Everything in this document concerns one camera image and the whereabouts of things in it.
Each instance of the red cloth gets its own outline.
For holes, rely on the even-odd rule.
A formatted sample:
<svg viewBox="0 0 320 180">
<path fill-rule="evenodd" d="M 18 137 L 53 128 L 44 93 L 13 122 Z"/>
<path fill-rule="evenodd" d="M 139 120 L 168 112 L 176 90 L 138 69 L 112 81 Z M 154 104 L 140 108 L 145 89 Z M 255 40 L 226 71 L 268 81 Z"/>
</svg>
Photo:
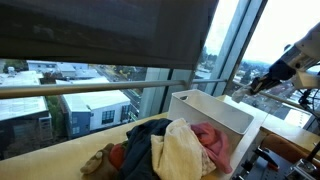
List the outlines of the red cloth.
<svg viewBox="0 0 320 180">
<path fill-rule="evenodd" d="M 192 131 L 197 135 L 199 142 L 205 147 L 209 158 L 218 169 L 224 173 L 232 172 L 230 166 L 229 141 L 224 132 L 215 129 L 210 123 L 192 124 Z"/>
<path fill-rule="evenodd" d="M 122 143 L 116 144 L 110 151 L 109 161 L 117 170 L 120 169 L 124 161 L 124 151 Z"/>
</svg>

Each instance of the sky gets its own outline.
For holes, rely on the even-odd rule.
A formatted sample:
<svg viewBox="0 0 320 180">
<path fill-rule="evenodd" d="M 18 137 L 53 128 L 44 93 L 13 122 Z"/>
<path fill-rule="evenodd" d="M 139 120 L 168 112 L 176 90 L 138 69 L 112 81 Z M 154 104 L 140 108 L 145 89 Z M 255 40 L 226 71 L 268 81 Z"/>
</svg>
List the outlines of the sky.
<svg viewBox="0 0 320 180">
<path fill-rule="evenodd" d="M 218 54 L 237 0 L 220 1 L 206 41 L 208 53 Z M 269 0 L 244 59 L 275 62 L 287 44 L 300 40 L 320 22 L 320 0 Z"/>
</svg>

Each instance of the black garment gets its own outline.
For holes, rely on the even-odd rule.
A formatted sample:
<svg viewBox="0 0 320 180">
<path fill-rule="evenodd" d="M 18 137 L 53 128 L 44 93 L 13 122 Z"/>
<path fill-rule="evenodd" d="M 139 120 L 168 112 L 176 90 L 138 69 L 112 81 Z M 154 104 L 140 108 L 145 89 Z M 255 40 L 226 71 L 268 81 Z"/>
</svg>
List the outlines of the black garment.
<svg viewBox="0 0 320 180">
<path fill-rule="evenodd" d="M 128 145 L 118 179 L 160 179 L 152 168 L 151 135 L 163 136 L 168 119 L 150 120 L 127 132 Z"/>
</svg>

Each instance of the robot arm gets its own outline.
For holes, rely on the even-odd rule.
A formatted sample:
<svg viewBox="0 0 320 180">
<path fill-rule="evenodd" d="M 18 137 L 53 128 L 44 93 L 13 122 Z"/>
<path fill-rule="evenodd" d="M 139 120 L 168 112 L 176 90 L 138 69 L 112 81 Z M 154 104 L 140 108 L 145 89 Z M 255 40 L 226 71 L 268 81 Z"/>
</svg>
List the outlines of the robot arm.
<svg viewBox="0 0 320 180">
<path fill-rule="evenodd" d="M 291 79 L 296 89 L 320 88 L 320 77 L 306 71 L 320 60 L 320 23 L 305 37 L 286 49 L 284 54 L 263 77 L 256 77 L 252 83 L 235 92 L 233 99 L 239 102 L 244 94 L 255 95 Z"/>
</svg>

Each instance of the plastic bin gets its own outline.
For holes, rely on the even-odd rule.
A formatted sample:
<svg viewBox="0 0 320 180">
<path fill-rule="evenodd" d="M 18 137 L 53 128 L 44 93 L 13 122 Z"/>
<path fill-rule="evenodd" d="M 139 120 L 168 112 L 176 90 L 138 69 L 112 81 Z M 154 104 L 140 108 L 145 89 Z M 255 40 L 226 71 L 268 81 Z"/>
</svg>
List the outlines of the plastic bin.
<svg viewBox="0 0 320 180">
<path fill-rule="evenodd" d="M 253 116 L 199 90 L 172 94 L 168 119 L 184 118 L 190 124 L 207 121 L 225 132 L 233 150 L 247 132 Z"/>
</svg>

